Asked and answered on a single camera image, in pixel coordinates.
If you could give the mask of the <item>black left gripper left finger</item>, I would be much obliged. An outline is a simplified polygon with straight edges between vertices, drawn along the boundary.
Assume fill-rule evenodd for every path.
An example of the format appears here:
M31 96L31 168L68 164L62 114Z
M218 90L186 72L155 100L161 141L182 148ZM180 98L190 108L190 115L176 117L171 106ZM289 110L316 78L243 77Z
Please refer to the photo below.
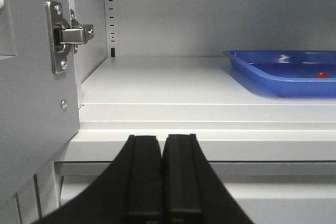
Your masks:
M84 191L38 223L162 223L161 150L155 136L129 136Z

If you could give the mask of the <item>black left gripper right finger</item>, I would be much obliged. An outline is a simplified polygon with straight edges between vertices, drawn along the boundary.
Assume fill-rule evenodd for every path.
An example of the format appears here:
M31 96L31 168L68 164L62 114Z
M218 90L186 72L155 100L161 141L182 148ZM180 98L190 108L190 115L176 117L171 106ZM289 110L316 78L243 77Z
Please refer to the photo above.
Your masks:
M212 169L196 135L169 135L162 163L166 223L252 223Z

